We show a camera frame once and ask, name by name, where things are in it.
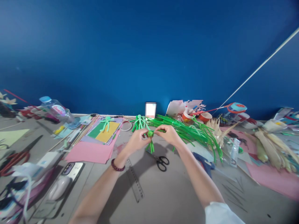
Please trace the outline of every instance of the blue wall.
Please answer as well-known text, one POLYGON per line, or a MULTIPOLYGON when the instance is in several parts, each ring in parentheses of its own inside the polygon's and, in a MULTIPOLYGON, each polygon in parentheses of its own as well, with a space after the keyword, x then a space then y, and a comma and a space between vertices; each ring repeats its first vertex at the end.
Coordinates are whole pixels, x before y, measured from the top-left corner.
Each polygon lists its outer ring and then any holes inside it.
POLYGON ((231 101, 242 99, 254 119, 270 119, 280 107, 299 110, 299 34, 273 56, 231 101))
POLYGON ((297 0, 0 1, 0 88, 36 105, 48 95, 73 113, 143 114, 156 101, 163 114, 177 99, 212 109, 299 26, 298 9, 297 0))

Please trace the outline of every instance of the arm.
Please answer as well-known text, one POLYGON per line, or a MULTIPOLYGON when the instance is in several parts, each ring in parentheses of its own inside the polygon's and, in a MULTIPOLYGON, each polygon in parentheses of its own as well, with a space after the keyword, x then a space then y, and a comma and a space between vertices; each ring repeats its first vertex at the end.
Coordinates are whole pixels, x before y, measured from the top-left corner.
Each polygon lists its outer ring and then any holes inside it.
MULTIPOLYGON (((146 129, 140 129, 134 132, 126 147, 114 160, 114 165, 116 167, 123 168, 126 160, 132 153, 151 142, 151 138, 147 138, 146 140, 142 139, 147 132, 148 130, 146 129)), ((119 174, 120 172, 117 172, 112 166, 109 166, 83 199, 69 223, 96 223, 108 201, 119 174)))
POLYGON ((177 149, 187 169, 195 193, 204 208, 210 205, 210 202, 225 203, 220 191, 212 179, 195 159, 171 125, 161 125, 157 127, 155 134, 164 138, 177 149), (158 130, 165 130, 166 133, 159 132, 158 130))

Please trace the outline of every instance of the orange cup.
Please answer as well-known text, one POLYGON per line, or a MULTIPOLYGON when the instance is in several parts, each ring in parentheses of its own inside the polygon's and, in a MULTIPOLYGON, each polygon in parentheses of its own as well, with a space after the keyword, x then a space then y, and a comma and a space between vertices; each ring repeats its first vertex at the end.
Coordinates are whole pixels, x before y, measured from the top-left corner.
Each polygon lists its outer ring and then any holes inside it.
POLYGON ((204 123, 207 123, 209 120, 212 119, 212 115, 208 112, 204 112, 199 115, 199 119, 202 120, 204 123))
POLYGON ((184 113, 182 114, 182 119, 183 122, 188 123, 189 121, 191 121, 191 119, 193 118, 193 116, 189 116, 186 111, 184 111, 184 113))

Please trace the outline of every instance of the white sleeve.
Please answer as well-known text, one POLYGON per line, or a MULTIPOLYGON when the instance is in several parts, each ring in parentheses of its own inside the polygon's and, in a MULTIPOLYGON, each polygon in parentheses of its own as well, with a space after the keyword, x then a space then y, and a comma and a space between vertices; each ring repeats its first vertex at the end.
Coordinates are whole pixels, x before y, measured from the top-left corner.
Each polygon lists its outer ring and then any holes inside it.
POLYGON ((227 204, 211 202, 205 208, 206 224, 245 224, 235 213, 231 211, 227 204))

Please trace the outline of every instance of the teal lid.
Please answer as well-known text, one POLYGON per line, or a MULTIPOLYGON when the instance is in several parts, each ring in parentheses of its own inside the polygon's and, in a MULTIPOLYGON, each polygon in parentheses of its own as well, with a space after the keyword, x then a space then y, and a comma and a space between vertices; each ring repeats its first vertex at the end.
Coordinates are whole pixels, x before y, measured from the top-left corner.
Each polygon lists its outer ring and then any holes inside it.
POLYGON ((247 110, 247 107, 245 105, 236 102, 234 102, 230 107, 235 111, 247 110))
POLYGON ((48 96, 43 96, 40 98, 40 101, 42 101, 43 103, 46 103, 46 102, 50 102, 52 99, 48 96))

